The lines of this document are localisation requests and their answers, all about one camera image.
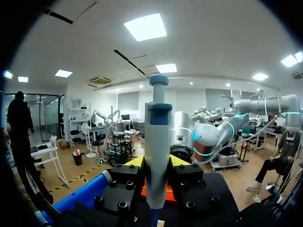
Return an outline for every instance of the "orange object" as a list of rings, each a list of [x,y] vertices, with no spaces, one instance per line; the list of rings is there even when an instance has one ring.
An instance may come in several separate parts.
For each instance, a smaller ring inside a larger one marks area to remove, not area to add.
[[[141,195],[146,197],[146,179],[145,179],[145,182],[144,182],[144,186],[142,188]],[[176,201],[175,198],[174,198],[174,193],[172,192],[172,188],[169,185],[167,185],[166,200]]]

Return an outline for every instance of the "man in black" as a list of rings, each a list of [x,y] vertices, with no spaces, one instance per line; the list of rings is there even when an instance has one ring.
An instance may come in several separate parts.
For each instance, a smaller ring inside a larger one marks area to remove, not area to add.
[[[21,91],[18,91],[15,96],[15,100],[9,104],[7,127],[8,133],[11,137],[11,148],[18,173],[29,197],[35,206],[39,209],[39,205],[36,202],[36,195],[27,179],[26,170],[31,174],[42,195],[50,203],[53,203],[53,197],[49,194],[41,182],[39,174],[31,157],[29,134],[30,129],[33,128],[33,123],[30,110],[23,102],[23,100],[23,93]]]
[[[279,141],[279,144],[272,157],[265,160],[258,176],[256,177],[257,184],[247,188],[249,192],[259,192],[262,186],[262,181],[268,170],[277,170],[278,173],[283,174],[283,182],[288,178],[289,172],[294,162],[295,154],[300,145],[300,132],[285,131]],[[279,158],[275,156],[282,149]]]

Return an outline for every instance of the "air conditioner vent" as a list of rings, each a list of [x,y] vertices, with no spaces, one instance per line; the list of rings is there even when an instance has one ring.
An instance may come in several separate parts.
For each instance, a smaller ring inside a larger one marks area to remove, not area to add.
[[[111,82],[113,81],[107,77],[96,77],[91,80],[91,83],[96,83],[96,84],[110,84]]]
[[[96,85],[93,85],[93,84],[87,84],[87,86],[93,87],[93,88],[98,88]]]
[[[303,73],[302,72],[294,72],[291,74],[291,76],[295,79],[295,80],[298,80],[298,79],[302,79],[303,78]]]

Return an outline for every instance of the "seated person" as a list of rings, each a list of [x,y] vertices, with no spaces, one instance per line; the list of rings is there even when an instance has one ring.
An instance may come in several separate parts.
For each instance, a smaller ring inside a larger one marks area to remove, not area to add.
[[[299,132],[285,131],[282,134],[282,137],[279,141],[279,144],[275,150],[275,153],[272,157],[265,160],[258,176],[256,177],[257,183],[253,186],[247,188],[249,192],[259,192],[262,186],[262,181],[268,170],[279,170],[284,173],[283,182],[287,178],[290,170],[291,164],[294,162],[295,154],[298,150],[300,144],[301,136]],[[275,158],[279,154],[279,151],[282,149],[281,155],[279,158]]]

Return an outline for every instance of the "ceiling light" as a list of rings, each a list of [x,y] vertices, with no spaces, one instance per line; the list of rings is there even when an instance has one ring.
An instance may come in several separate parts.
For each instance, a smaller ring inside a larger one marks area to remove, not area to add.
[[[263,81],[268,78],[268,75],[265,75],[264,73],[258,73],[255,76],[252,77],[255,80]]]
[[[68,71],[65,71],[65,70],[58,70],[56,72],[55,76],[68,78],[71,74],[72,74],[72,72],[68,72]]]
[[[124,23],[127,30],[139,42],[166,36],[164,23],[159,13]]]
[[[5,76],[6,78],[12,79],[13,78],[13,74],[11,74],[9,71],[4,71],[3,72],[3,76]]]
[[[175,64],[156,65],[156,67],[160,73],[177,72],[177,68]]]
[[[294,58],[294,56],[289,55],[288,57],[284,58],[281,63],[289,68],[298,63],[298,61],[296,60],[296,58]]]
[[[302,62],[303,60],[302,52],[298,52],[294,56],[297,59],[298,63]]]
[[[18,77],[19,82],[27,83],[28,82],[28,77]]]

